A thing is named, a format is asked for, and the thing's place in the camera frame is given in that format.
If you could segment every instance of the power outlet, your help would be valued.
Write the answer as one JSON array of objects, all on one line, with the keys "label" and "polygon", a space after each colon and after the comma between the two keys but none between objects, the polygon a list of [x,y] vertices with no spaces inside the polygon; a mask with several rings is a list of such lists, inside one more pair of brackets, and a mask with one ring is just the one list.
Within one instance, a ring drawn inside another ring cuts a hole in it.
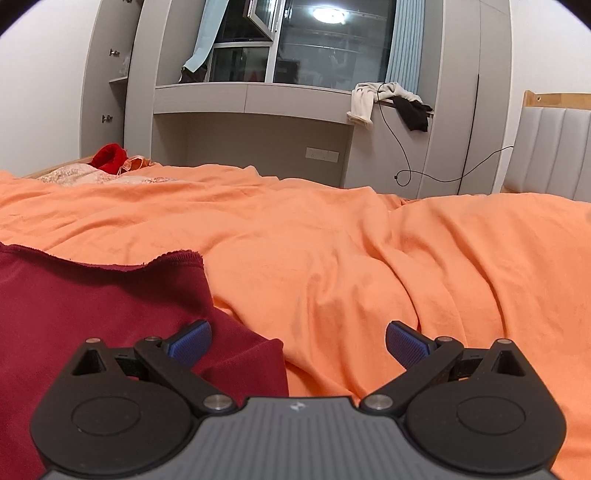
[{"label": "power outlet", "polygon": [[321,150],[319,148],[306,148],[306,158],[311,158],[312,160],[324,160],[330,161],[332,163],[339,162],[339,152],[334,152],[332,150]]}]

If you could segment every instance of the orange bedsheet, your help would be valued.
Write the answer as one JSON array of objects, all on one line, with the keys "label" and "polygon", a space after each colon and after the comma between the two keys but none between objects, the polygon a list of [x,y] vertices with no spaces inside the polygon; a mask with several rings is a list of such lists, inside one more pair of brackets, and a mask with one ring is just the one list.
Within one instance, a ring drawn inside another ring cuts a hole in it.
[{"label": "orange bedsheet", "polygon": [[591,205],[536,194],[407,203],[253,168],[134,174],[186,181],[62,187],[2,173],[0,241],[105,264],[201,252],[216,305],[284,342],[292,395],[359,398],[398,375],[384,346],[392,319],[471,347],[509,336],[566,414],[555,472],[589,476]]}]

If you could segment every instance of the upholstered headboard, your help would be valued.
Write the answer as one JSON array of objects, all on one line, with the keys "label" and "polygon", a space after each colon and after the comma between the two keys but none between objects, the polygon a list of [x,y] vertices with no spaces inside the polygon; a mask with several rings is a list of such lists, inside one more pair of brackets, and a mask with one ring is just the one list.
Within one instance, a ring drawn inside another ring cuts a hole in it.
[{"label": "upholstered headboard", "polygon": [[591,202],[591,93],[525,92],[504,190]]}]

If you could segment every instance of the blue curtain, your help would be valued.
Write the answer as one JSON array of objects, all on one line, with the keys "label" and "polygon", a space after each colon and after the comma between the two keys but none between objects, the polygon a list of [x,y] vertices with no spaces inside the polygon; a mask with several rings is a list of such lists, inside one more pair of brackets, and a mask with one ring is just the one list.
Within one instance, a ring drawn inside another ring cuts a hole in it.
[{"label": "blue curtain", "polygon": [[421,66],[425,0],[398,0],[386,82],[398,82],[402,88],[417,93]]},{"label": "blue curtain", "polygon": [[193,56],[184,65],[191,72],[195,72],[207,60],[227,6],[228,0],[206,0]]}]

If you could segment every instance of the glass pane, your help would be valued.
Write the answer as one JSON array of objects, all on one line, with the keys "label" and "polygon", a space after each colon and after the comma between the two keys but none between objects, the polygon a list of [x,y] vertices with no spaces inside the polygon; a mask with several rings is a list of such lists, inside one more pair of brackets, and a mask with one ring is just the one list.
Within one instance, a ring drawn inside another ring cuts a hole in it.
[{"label": "glass pane", "polygon": [[255,15],[271,30],[273,17],[275,15],[276,0],[257,0]]},{"label": "glass pane", "polygon": [[229,41],[264,41],[266,36],[247,18],[244,17],[245,0],[229,0],[226,14],[217,32],[216,42]]},{"label": "glass pane", "polygon": [[268,47],[214,48],[210,82],[264,82]]},{"label": "glass pane", "polygon": [[383,82],[395,7],[396,0],[336,0],[330,7],[288,0],[275,82],[338,90]]}]

